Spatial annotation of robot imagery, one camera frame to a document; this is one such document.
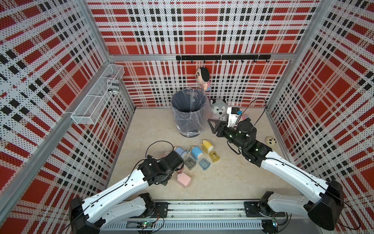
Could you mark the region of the yellow pencil sharpener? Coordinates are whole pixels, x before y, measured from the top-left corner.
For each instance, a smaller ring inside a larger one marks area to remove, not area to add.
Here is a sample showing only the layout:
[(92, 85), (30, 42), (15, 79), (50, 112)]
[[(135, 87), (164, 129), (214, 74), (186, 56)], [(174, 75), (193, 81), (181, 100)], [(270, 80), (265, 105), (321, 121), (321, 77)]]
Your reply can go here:
[(201, 147), (207, 155), (214, 151), (214, 146), (208, 140), (203, 140)]

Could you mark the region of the pink sharpener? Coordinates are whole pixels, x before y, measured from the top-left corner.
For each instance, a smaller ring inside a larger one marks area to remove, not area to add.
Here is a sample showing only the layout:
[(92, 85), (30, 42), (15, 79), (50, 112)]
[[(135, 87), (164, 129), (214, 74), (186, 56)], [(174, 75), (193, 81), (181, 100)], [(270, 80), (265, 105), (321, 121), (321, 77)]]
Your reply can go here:
[(187, 188), (190, 186), (192, 179), (190, 176), (188, 176), (185, 173), (180, 173), (177, 176), (177, 182), (179, 185), (181, 185), (183, 188)]

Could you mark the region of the blue sharpener front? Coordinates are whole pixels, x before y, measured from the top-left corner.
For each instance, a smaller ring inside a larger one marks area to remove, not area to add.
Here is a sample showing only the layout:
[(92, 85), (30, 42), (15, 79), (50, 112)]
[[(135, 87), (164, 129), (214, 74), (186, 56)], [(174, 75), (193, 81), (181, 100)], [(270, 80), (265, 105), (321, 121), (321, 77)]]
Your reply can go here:
[(174, 147), (174, 151), (183, 159), (186, 160), (189, 156), (188, 150), (185, 150), (181, 147)]

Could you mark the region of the blue sharpener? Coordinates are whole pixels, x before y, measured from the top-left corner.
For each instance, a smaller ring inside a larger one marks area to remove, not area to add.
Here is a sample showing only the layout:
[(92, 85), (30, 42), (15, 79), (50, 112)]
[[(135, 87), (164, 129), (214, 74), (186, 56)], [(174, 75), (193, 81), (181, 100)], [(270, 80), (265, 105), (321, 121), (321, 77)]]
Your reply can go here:
[(186, 160), (189, 156), (188, 150), (185, 150), (181, 147), (174, 147), (174, 151), (183, 159)]
[(199, 161), (204, 156), (204, 152), (198, 146), (194, 146), (190, 150), (190, 155), (195, 161)]

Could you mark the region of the grey bin with plastic liner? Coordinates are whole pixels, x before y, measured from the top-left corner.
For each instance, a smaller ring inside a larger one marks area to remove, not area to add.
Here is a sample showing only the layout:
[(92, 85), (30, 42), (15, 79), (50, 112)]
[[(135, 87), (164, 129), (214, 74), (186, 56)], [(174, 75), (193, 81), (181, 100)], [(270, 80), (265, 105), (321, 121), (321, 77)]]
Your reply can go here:
[(171, 98), (174, 123), (184, 137), (201, 134), (211, 117), (211, 105), (206, 93), (200, 89), (186, 88)]

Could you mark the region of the translucent grey sharpener tray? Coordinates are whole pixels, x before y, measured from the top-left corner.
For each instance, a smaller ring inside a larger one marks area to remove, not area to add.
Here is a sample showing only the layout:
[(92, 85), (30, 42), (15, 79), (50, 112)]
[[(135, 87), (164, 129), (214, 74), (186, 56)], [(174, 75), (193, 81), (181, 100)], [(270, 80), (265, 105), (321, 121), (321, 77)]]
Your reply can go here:
[(189, 170), (192, 170), (196, 166), (196, 161), (192, 157), (187, 157), (185, 159), (185, 166), (187, 166)]

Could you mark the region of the translucent blue sharpener tray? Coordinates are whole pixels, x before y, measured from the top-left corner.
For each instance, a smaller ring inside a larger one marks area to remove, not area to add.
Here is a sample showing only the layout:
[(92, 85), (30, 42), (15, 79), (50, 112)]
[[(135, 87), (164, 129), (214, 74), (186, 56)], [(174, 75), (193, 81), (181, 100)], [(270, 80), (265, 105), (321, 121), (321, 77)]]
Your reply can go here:
[(210, 167), (210, 162), (207, 161), (206, 159), (201, 159), (199, 161), (199, 165), (201, 166), (201, 168), (206, 171), (209, 167)]

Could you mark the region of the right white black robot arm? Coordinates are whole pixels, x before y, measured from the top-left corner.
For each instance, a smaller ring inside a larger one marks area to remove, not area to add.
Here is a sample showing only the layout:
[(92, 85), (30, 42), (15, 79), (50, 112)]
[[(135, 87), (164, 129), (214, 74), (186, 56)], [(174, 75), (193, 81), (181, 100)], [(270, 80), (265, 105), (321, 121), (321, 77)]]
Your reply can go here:
[(256, 128), (246, 119), (236, 127), (219, 120), (208, 120), (212, 133), (238, 148), (235, 152), (247, 161), (277, 175), (299, 192), (300, 196), (284, 196), (267, 191), (259, 200), (264, 216), (289, 213), (308, 217), (322, 229), (333, 231), (344, 208), (342, 185), (317, 178), (287, 160), (271, 147), (256, 140)]

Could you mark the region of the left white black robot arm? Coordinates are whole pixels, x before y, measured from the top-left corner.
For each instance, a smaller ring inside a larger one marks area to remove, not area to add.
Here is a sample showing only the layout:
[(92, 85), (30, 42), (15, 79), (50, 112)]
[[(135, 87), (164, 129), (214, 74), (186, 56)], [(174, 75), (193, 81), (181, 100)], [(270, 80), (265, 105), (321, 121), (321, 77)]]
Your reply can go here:
[(149, 193), (134, 200), (126, 199), (151, 185), (166, 186), (172, 174), (183, 165), (183, 158), (174, 151), (160, 159), (148, 155), (120, 182), (91, 197), (72, 199), (69, 207), (71, 232), (98, 234), (119, 220), (157, 213), (156, 203)]

